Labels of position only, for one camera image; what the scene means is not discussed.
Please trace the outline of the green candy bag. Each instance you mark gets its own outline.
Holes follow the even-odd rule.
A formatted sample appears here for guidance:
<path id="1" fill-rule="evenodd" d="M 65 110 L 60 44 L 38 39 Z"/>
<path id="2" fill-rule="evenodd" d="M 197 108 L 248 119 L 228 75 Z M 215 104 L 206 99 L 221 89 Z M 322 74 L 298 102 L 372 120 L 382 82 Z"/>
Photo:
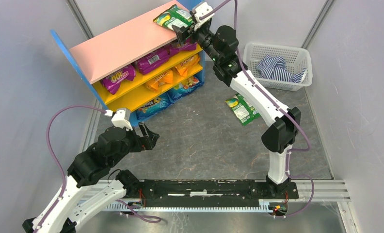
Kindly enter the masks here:
<path id="1" fill-rule="evenodd" d="M 253 120 L 261 117 L 255 107 L 239 93 L 227 99 L 225 103 L 233 111 L 242 126 L 246 126 Z"/>
<path id="2" fill-rule="evenodd" d="M 155 17 L 153 22 L 161 27 L 173 31 L 173 25 L 179 28 L 187 28 L 193 24 L 193 19 L 187 10 L 184 10 L 177 4 L 174 4 L 164 12 L 160 13 L 157 17 Z"/>

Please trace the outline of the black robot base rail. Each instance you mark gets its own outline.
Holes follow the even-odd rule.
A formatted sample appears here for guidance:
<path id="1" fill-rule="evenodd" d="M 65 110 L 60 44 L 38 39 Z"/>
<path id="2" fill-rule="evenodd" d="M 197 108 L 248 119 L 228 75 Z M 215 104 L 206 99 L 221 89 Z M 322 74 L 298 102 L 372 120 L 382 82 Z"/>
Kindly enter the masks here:
<path id="1" fill-rule="evenodd" d="M 125 198 L 145 200 L 147 207 L 257 207 L 259 200 L 295 200 L 292 181 L 275 185 L 256 180 L 144 180 L 120 178 Z"/>

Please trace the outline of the blue candy bag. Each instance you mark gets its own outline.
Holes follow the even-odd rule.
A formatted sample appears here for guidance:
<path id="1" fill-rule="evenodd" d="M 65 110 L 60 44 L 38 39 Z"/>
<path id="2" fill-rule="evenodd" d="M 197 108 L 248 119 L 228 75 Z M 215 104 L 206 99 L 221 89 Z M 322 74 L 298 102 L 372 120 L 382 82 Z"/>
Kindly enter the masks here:
<path id="1" fill-rule="evenodd" d="M 173 102 L 167 93 L 164 93 L 138 108 L 135 113 L 138 120 L 146 119 L 172 105 Z"/>
<path id="2" fill-rule="evenodd" d="M 173 100 L 176 101 L 184 96 L 187 96 L 194 92 L 196 89 L 203 86 L 204 82 L 199 80 L 195 76 L 191 76 L 189 78 L 186 78 L 179 84 L 175 85 L 173 88 L 171 88 L 167 93 L 168 96 Z"/>

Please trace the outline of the purple candy bag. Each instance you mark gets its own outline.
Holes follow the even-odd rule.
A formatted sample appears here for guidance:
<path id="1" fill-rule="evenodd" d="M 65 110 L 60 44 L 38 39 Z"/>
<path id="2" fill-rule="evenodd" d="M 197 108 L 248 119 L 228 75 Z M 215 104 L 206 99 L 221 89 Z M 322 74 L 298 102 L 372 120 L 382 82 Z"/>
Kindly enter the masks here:
<path id="1" fill-rule="evenodd" d="M 184 44 L 180 44 L 179 42 L 172 42 L 164 46 L 164 48 L 168 51 L 169 56 L 175 56 L 183 51 L 193 51 L 197 47 L 196 43 L 185 42 Z"/>
<path id="2" fill-rule="evenodd" d="M 169 58 L 169 50 L 162 47 L 138 59 L 133 64 L 141 74 L 145 75 L 166 63 Z"/>
<path id="3" fill-rule="evenodd" d="M 123 81 L 133 81 L 135 77 L 135 67 L 128 65 L 103 78 L 100 83 L 110 94 L 114 95 L 119 90 Z"/>

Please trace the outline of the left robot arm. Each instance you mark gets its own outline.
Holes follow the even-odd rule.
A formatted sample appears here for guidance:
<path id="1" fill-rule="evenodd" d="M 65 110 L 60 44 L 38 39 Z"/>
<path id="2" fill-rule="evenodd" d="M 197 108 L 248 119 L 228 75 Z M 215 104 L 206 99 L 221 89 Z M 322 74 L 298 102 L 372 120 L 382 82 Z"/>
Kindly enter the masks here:
<path id="1" fill-rule="evenodd" d="M 126 127 L 109 127 L 97 142 L 78 154 L 67 169 L 66 187 L 59 190 L 39 216 L 24 221 L 24 231 L 75 233 L 107 205 L 126 195 L 137 195 L 139 180 L 129 170 L 122 170 L 104 189 L 80 203 L 82 197 L 127 154 L 155 147 L 159 134 L 150 131 L 142 122 L 138 126 L 142 136 Z"/>

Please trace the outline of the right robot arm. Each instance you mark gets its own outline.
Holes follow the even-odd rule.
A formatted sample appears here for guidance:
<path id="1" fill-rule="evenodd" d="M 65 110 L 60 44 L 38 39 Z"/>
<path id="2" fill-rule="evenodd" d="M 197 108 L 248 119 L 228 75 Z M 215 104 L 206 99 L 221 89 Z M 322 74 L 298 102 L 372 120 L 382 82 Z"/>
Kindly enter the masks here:
<path id="1" fill-rule="evenodd" d="M 268 126 L 261 141 L 270 155 L 266 178 L 270 194 L 283 193 L 290 184 L 286 153 L 292 148 L 298 133 L 301 112 L 288 108 L 266 90 L 242 63 L 236 53 L 238 39 L 236 31 L 223 25 L 216 33 L 210 30 L 210 22 L 198 29 L 194 26 L 172 26 L 180 43 L 187 39 L 196 42 L 213 60 L 216 77 L 228 87 L 237 91 L 260 113 Z"/>

